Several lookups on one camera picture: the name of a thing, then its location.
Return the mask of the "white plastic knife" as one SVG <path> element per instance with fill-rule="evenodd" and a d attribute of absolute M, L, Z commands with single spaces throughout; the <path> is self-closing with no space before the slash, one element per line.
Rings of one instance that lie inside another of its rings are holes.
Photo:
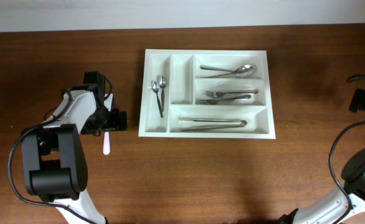
<path fill-rule="evenodd" d="M 111 142 L 110 142 L 110 133 L 104 132 L 104 138 L 103 138 L 103 154 L 109 155 L 111 151 Z"/>

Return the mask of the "dark metal knife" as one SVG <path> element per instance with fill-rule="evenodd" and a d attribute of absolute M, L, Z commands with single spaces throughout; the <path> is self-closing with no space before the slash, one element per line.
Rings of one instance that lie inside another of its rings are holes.
<path fill-rule="evenodd" d="M 163 118 L 163 112 L 162 112 L 162 106 L 161 106 L 161 101 L 159 99 L 159 84 L 156 81 L 152 81 L 151 82 L 151 90 L 155 93 L 156 95 L 156 101 L 157 101 L 157 105 L 158 105 L 158 110 L 159 110 L 159 114 L 160 117 Z"/>
<path fill-rule="evenodd" d="M 165 105 L 165 88 L 167 87 L 167 79 L 164 76 L 159 78 L 159 87 L 161 88 L 161 110 L 164 111 Z"/>

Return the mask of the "metal fork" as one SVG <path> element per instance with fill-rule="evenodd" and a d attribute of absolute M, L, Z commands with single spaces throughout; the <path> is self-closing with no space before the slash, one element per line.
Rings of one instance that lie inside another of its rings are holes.
<path fill-rule="evenodd" d="M 251 95 L 241 95 L 241 96 L 235 96 L 232 98 L 221 98 L 221 99 L 197 99 L 196 104 L 197 105 L 217 105 L 219 103 L 225 102 L 225 101 L 239 101 L 239 100 L 249 100 L 251 99 Z"/>
<path fill-rule="evenodd" d="M 246 90 L 246 91 L 205 91 L 204 94 L 211 98 L 222 98 L 228 94 L 257 94 L 258 89 Z"/>

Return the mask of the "dark metal rod utensil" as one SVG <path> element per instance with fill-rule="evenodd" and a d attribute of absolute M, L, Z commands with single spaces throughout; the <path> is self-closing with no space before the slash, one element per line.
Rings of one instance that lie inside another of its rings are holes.
<path fill-rule="evenodd" d="M 243 119 L 206 119 L 206 118 L 179 118 L 180 121 L 204 123 L 204 125 L 179 128 L 179 131 L 205 131 L 212 129 L 243 128 L 248 122 Z"/>

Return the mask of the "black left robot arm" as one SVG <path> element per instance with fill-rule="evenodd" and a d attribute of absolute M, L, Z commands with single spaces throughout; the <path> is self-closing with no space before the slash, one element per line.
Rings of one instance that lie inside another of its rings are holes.
<path fill-rule="evenodd" d="M 80 135 L 127 129 L 127 113 L 114 107 L 110 81 L 86 72 L 81 85 L 63 91 L 63 100 L 43 123 L 25 129 L 22 149 L 26 190 L 40 206 L 55 207 L 68 223 L 107 223 L 88 191 L 88 167 Z"/>

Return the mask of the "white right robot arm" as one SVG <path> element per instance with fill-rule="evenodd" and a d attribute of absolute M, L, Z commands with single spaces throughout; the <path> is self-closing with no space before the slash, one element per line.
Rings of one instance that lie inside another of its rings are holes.
<path fill-rule="evenodd" d="M 330 224 L 342 223 L 350 217 L 365 212 L 365 148 L 353 155 L 338 180 L 333 168 L 333 154 L 339 140 L 349 130 L 365 126 L 365 121 L 344 128 L 334 140 L 328 155 L 328 167 L 336 188 L 314 204 L 284 214 L 278 223 L 284 224 Z"/>

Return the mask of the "white plastic cutlery tray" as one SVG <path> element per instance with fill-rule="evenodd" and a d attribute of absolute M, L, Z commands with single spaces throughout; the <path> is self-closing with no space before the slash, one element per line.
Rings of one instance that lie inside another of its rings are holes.
<path fill-rule="evenodd" d="M 147 49 L 138 135 L 274 139 L 266 51 Z"/>

